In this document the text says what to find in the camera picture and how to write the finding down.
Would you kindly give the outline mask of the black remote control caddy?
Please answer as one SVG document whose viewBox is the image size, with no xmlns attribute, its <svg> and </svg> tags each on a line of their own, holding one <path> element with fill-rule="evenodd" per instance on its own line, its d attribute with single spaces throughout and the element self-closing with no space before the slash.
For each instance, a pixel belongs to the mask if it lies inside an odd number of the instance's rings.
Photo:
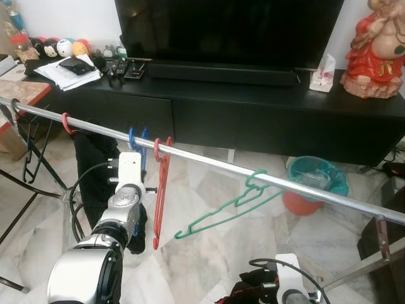
<svg viewBox="0 0 405 304">
<path fill-rule="evenodd" d="M 125 79 L 141 79 L 145 74 L 146 64 L 148 60 L 128 59 L 125 65 Z"/>
</svg>

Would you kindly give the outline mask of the green plastic clothes hanger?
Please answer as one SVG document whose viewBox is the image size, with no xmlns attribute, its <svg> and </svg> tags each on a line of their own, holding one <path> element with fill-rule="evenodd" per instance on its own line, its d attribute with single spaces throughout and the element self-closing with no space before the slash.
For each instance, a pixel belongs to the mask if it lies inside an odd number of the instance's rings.
<svg viewBox="0 0 405 304">
<path fill-rule="evenodd" d="M 266 195 L 271 185 L 258 185 L 257 176 L 261 174 L 267 174 L 267 171 L 257 170 L 249 175 L 245 180 L 244 192 L 223 205 L 218 206 L 215 210 L 197 218 L 181 231 L 177 231 L 173 238 L 183 239 L 202 231 L 208 231 L 208 229 L 219 225 L 225 225 L 229 221 L 243 217 L 243 215 L 255 211 L 255 209 L 258 209 L 260 206 L 266 205 L 285 192 L 284 190 L 279 190 L 274 194 Z"/>
</svg>

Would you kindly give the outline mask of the black garment red trim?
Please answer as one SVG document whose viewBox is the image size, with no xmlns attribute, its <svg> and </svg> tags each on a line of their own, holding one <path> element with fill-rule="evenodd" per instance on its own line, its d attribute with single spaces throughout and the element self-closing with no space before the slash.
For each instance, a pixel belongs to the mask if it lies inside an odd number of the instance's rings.
<svg viewBox="0 0 405 304">
<path fill-rule="evenodd" d="M 264 288 L 265 283 L 278 283 L 275 270 L 255 269 L 240 273 L 240 281 L 226 295 L 214 304 L 278 304 L 276 295 L 278 288 Z"/>
</svg>

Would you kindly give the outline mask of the silver metal clothes rack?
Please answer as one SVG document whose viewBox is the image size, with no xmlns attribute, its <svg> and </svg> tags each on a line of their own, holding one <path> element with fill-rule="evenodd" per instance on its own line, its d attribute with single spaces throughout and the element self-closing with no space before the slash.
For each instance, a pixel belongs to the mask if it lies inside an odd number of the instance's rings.
<svg viewBox="0 0 405 304">
<path fill-rule="evenodd" d="M 14 121 L 14 117 L 11 111 L 12 100 L 6 98 L 0 98 L 0 105 L 6 107 L 4 116 L 8 121 Z M 41 118 L 48 118 L 55 122 L 61 122 L 61 114 L 53 113 L 49 110 L 39 109 L 32 105 L 17 105 L 19 110 L 25 113 L 35 114 Z M 85 122 L 76 118 L 69 118 L 69 124 L 77 127 L 79 129 L 89 130 L 98 134 L 104 134 L 104 136 L 110 136 L 118 140 L 127 140 L 128 134 L 122 133 L 121 131 L 115 131 L 102 125 L 96 125 L 90 122 Z M 144 148 L 153 149 L 154 143 L 147 139 L 138 138 L 138 145 Z M 222 170 L 232 174 L 243 175 L 249 177 L 255 170 L 250 170 L 249 168 L 244 168 L 238 165 L 229 164 L 228 162 L 223 162 L 220 160 L 211 159 L 203 155 L 198 155 L 191 153 L 191 151 L 184 151 L 179 148 L 173 148 L 171 146 L 161 144 L 160 151 L 164 154 L 171 156 L 177 156 L 180 158 L 185 158 L 186 160 L 191 160 L 192 162 L 197 162 L 199 164 L 211 166 L 217 168 L 217 170 Z M 361 201 L 350 199 L 348 197 L 334 194 L 332 192 L 327 192 L 324 190 L 318 190 L 311 186 L 304 186 L 293 182 L 292 180 L 282 179 L 281 177 L 275 177 L 269 174 L 261 174 L 257 176 L 257 182 L 261 182 L 266 185 L 275 186 L 284 191 L 292 191 L 310 197 L 313 199 L 319 199 L 331 205 L 346 206 L 352 210 L 363 212 L 368 215 L 372 215 L 374 220 L 377 221 L 377 225 L 381 225 L 382 228 L 377 231 L 378 240 L 381 243 L 381 249 L 377 255 L 370 256 L 361 261 L 361 263 L 356 264 L 354 267 L 347 269 L 344 274 L 333 278 L 331 281 L 325 281 L 323 284 L 317 284 L 316 281 L 312 280 L 313 284 L 320 289 L 320 291 L 325 295 L 327 291 L 330 291 L 337 286 L 342 286 L 343 284 L 353 281 L 359 276 L 364 276 L 370 272 L 373 272 L 379 267 L 385 265 L 390 260 L 389 255 L 389 244 L 387 243 L 387 229 L 385 224 L 391 222 L 399 225 L 405 224 L 405 214 L 402 212 L 395 212 L 393 210 L 388 210 L 382 208 L 381 206 L 370 205 L 369 203 L 363 203 Z M 402 246 L 403 255 L 405 254 L 405 241 L 400 240 L 394 243 L 394 246 Z"/>
</svg>

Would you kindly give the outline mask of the orange bin teal bag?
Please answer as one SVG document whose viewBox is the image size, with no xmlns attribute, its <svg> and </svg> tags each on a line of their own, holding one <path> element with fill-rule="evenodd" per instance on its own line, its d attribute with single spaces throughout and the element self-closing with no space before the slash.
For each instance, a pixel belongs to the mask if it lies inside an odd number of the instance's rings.
<svg viewBox="0 0 405 304">
<path fill-rule="evenodd" d="M 344 171 L 329 160 L 315 156 L 299 156 L 287 162 L 287 180 L 342 196 L 349 193 Z M 296 215 L 311 215 L 324 205 L 320 199 L 292 191 L 284 192 L 282 200 L 287 211 Z"/>
</svg>

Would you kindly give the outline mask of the red plastic clothes hanger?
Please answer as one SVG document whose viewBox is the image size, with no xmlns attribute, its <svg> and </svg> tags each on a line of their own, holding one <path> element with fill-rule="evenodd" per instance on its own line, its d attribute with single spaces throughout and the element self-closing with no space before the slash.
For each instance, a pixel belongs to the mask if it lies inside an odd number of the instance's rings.
<svg viewBox="0 0 405 304">
<path fill-rule="evenodd" d="M 171 155 L 162 154 L 160 151 L 161 139 L 154 140 L 154 159 L 159 163 L 159 184 L 157 187 L 156 205 L 154 206 L 154 238 L 153 249 L 157 250 L 160 243 L 161 227 L 164 215 L 166 184 L 168 182 L 168 174 L 170 174 L 170 158 Z"/>
<path fill-rule="evenodd" d="M 72 136 L 73 134 L 77 133 L 77 130 L 73 130 L 72 127 L 70 127 L 69 117 L 70 117 L 69 113 L 63 112 L 61 114 L 61 124 L 63 124 L 64 130 Z"/>
</svg>

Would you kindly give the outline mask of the black soundbar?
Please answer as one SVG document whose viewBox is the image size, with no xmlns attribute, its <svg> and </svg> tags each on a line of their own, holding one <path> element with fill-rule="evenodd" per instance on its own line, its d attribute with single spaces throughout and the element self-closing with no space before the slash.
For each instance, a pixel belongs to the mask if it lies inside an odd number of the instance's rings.
<svg viewBox="0 0 405 304">
<path fill-rule="evenodd" d="M 146 64 L 153 78 L 184 79 L 209 83 L 294 86 L 301 83 L 295 70 L 271 66 L 193 63 L 153 59 Z"/>
</svg>

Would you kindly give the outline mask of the black round plush toy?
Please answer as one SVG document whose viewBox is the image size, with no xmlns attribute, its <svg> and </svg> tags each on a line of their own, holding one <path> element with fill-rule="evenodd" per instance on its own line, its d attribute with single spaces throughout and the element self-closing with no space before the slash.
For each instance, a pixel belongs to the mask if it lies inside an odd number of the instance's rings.
<svg viewBox="0 0 405 304">
<path fill-rule="evenodd" d="M 30 37 L 29 41 L 32 44 L 33 49 L 35 49 L 35 52 L 37 52 L 38 58 L 42 58 L 43 56 L 46 55 L 46 53 L 44 52 L 43 40 L 41 40 L 38 37 Z"/>
<path fill-rule="evenodd" d="M 58 52 L 58 41 L 55 38 L 48 38 L 43 42 L 43 50 L 44 50 L 44 55 L 48 58 L 57 58 L 59 57 L 59 52 Z"/>
</svg>

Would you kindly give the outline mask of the black shirt green print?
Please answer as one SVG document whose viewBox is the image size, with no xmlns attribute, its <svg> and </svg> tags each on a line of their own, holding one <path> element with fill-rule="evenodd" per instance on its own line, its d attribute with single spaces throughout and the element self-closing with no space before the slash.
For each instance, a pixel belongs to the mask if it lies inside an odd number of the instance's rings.
<svg viewBox="0 0 405 304">
<path fill-rule="evenodd" d="M 78 212 L 83 211 L 94 228 L 101 220 L 109 206 L 109 199 L 116 192 L 118 185 L 118 159 L 123 153 L 118 142 L 102 134 L 79 131 L 70 137 L 76 152 L 78 179 L 69 191 L 70 232 L 73 240 L 81 241 L 87 237 Z M 134 255 L 140 255 L 146 249 L 146 238 L 136 239 L 128 244 L 127 249 Z"/>
</svg>

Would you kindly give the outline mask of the orange round plush toy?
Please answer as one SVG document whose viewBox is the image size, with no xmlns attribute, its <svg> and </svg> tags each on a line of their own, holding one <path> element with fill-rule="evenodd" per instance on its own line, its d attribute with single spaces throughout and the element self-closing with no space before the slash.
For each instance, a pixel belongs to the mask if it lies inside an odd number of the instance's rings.
<svg viewBox="0 0 405 304">
<path fill-rule="evenodd" d="M 90 53 L 89 42 L 85 39 L 78 39 L 72 42 L 72 55 L 78 57 Z"/>
</svg>

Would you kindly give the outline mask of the blue plastic clothes hanger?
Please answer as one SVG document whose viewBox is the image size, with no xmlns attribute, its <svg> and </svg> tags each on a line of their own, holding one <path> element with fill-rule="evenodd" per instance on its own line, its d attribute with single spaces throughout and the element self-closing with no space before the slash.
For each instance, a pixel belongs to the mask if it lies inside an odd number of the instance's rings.
<svg viewBox="0 0 405 304">
<path fill-rule="evenodd" d="M 130 153 L 140 153 L 142 157 L 142 176 L 145 179 L 146 176 L 146 153 L 147 148 L 138 145 L 138 138 L 147 136 L 147 129 L 144 128 L 140 135 L 135 131 L 135 128 L 131 127 L 129 130 L 128 144 Z M 132 192 L 132 200 L 130 204 L 129 212 L 127 213 L 128 222 L 132 225 L 132 235 L 136 239 L 144 239 L 147 235 L 147 221 L 148 215 L 144 206 L 144 198 L 149 193 L 146 188 L 146 193 L 141 194 L 136 186 L 127 185 L 127 189 Z"/>
</svg>

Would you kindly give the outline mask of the black low TV cabinet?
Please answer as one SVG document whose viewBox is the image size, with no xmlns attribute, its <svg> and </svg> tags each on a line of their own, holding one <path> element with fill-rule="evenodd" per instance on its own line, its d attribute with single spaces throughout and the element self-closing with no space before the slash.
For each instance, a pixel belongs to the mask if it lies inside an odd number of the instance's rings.
<svg viewBox="0 0 405 304">
<path fill-rule="evenodd" d="M 307 76 L 293 87 L 144 77 L 52 87 L 37 105 L 124 133 L 147 129 L 150 140 L 374 166 L 405 133 L 404 102 L 341 85 L 312 91 Z"/>
</svg>

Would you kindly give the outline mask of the black power adapter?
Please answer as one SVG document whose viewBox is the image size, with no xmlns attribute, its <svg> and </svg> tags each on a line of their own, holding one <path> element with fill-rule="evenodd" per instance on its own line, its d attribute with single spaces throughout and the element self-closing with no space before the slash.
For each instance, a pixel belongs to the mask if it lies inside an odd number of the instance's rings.
<svg viewBox="0 0 405 304">
<path fill-rule="evenodd" d="M 385 162 L 382 165 L 382 172 L 389 177 L 405 179 L 405 163 Z"/>
</svg>

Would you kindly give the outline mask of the brown cardboard box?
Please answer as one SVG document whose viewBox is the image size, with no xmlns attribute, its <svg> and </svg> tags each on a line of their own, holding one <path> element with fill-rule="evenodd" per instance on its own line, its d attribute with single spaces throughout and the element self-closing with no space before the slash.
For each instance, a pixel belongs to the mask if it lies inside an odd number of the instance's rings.
<svg viewBox="0 0 405 304">
<path fill-rule="evenodd" d="M 28 144 L 9 122 L 0 125 L 0 153 L 9 154 L 12 160 L 19 160 L 27 151 Z"/>
</svg>

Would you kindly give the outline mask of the black wallet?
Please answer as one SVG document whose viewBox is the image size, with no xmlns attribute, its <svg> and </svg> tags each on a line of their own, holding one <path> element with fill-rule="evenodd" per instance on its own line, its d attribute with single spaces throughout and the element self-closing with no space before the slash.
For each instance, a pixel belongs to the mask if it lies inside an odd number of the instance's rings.
<svg viewBox="0 0 405 304">
<path fill-rule="evenodd" d="M 63 61 L 60 61 L 58 66 L 69 70 L 69 72 L 75 73 L 77 76 L 86 75 L 87 73 L 95 72 L 96 70 L 94 66 L 77 57 L 66 58 Z"/>
</svg>

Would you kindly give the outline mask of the white round plush toy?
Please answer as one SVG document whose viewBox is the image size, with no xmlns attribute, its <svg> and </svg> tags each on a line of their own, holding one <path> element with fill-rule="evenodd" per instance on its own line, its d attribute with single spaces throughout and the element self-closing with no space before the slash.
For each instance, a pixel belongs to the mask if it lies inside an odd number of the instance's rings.
<svg viewBox="0 0 405 304">
<path fill-rule="evenodd" d="M 73 56 L 73 43 L 67 39 L 61 39 L 57 43 L 57 52 L 63 58 L 69 58 Z"/>
</svg>

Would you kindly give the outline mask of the black flat television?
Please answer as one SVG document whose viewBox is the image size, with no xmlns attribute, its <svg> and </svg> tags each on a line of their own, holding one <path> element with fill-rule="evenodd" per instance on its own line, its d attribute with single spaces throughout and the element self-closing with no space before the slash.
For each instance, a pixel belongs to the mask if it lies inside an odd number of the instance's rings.
<svg viewBox="0 0 405 304">
<path fill-rule="evenodd" d="M 313 68 L 344 0 L 114 0 L 134 58 Z"/>
</svg>

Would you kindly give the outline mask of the red laughing Buddha statue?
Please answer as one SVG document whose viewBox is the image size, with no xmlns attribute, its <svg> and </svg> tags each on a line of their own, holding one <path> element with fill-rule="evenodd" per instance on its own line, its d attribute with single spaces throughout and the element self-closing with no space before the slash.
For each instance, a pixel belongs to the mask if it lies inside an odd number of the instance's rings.
<svg viewBox="0 0 405 304">
<path fill-rule="evenodd" d="M 355 26 L 340 83 L 359 98 L 392 98 L 405 64 L 405 0 L 368 0 L 372 13 Z"/>
</svg>

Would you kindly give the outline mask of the white paper stack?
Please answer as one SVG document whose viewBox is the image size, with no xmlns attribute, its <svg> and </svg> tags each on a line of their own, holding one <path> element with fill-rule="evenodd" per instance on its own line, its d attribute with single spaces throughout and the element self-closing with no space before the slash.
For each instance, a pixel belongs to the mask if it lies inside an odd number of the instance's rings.
<svg viewBox="0 0 405 304">
<path fill-rule="evenodd" d="M 83 59 L 87 63 L 95 67 L 95 65 L 90 60 L 89 56 L 87 56 L 86 54 L 78 56 L 77 58 Z M 76 87 L 92 83 L 93 81 L 96 81 L 101 78 L 101 73 L 97 68 L 95 72 L 90 72 L 86 73 L 86 75 L 77 76 L 75 75 L 75 73 L 69 72 L 69 70 L 58 66 L 60 61 L 40 66 L 34 69 L 34 72 L 37 72 L 39 75 L 42 75 L 45 78 L 53 81 L 57 85 L 58 89 L 63 90 L 63 92 L 76 89 Z"/>
</svg>

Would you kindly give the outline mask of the white tissue box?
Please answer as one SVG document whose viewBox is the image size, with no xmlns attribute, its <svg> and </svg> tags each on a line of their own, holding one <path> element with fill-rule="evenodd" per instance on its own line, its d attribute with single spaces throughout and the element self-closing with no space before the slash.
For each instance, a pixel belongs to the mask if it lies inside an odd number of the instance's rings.
<svg viewBox="0 0 405 304">
<path fill-rule="evenodd" d="M 309 90 L 315 92 L 330 92 L 335 82 L 335 58 L 329 53 L 322 56 L 322 59 L 312 73 Z"/>
</svg>

